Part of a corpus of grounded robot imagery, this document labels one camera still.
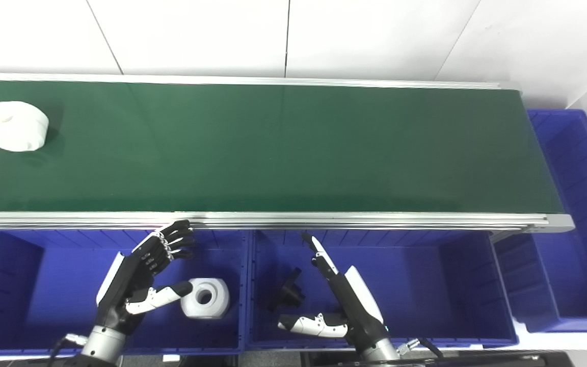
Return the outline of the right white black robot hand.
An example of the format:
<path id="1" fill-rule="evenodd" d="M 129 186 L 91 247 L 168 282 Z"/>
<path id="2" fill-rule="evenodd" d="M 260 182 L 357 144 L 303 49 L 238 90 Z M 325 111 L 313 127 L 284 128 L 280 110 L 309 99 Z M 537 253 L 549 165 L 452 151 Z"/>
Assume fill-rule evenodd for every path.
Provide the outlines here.
<path id="1" fill-rule="evenodd" d="M 398 359 L 380 308 L 356 267 L 340 272 L 314 235 L 303 232 L 301 237 L 314 253 L 311 262 L 328 284 L 341 312 L 281 315 L 278 327 L 308 336 L 343 338 L 366 361 Z"/>

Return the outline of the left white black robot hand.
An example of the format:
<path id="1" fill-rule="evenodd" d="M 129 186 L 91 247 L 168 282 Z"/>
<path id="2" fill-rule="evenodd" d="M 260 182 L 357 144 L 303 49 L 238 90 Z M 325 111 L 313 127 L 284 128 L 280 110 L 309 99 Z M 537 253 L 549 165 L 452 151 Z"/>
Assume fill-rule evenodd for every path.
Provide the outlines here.
<path id="1" fill-rule="evenodd" d="M 95 327 L 130 336 L 145 314 L 180 300 L 193 290 L 190 281 L 154 286 L 156 276 L 175 259 L 191 259 L 196 240 L 189 220 L 151 232 L 128 255 L 117 253 L 96 296 Z"/>

